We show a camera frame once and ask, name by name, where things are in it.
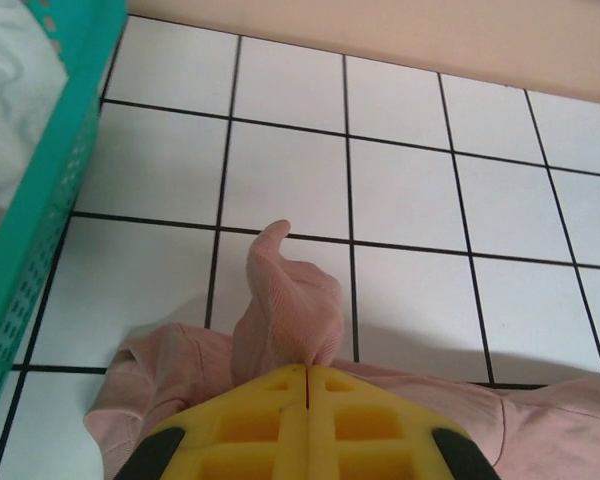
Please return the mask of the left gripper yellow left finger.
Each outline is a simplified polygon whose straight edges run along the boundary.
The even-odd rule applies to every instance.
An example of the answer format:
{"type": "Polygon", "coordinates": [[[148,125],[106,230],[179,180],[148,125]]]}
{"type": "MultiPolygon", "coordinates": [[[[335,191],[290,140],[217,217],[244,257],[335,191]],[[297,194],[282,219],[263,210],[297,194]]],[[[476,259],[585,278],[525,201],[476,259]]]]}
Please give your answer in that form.
{"type": "Polygon", "coordinates": [[[124,479],[303,479],[307,371],[290,365],[159,423],[124,479]]]}

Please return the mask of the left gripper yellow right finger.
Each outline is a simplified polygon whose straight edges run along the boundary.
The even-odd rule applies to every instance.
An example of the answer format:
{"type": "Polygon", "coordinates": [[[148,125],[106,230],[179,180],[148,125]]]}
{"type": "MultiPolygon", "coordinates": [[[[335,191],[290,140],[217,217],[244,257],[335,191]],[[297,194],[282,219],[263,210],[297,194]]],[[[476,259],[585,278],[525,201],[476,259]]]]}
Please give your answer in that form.
{"type": "Polygon", "coordinates": [[[307,369],[309,479],[496,479],[458,423],[338,370],[307,369]]]}

